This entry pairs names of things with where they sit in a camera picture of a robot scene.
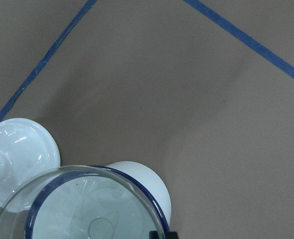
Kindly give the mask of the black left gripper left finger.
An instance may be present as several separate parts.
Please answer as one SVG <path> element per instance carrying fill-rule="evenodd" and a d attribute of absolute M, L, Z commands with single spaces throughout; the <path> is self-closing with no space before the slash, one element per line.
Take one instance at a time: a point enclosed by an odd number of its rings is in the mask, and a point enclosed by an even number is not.
<path fill-rule="evenodd" d="M 149 239 L 159 239 L 159 235 L 157 231 L 150 231 L 149 232 Z"/>

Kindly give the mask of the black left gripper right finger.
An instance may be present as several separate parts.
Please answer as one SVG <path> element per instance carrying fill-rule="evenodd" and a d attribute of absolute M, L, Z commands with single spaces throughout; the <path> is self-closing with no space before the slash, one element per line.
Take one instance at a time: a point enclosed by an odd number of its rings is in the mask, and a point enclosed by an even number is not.
<path fill-rule="evenodd" d="M 178 233 L 177 232 L 172 232 L 172 231 L 166 232 L 165 233 L 165 238 L 166 239 L 178 239 Z"/>

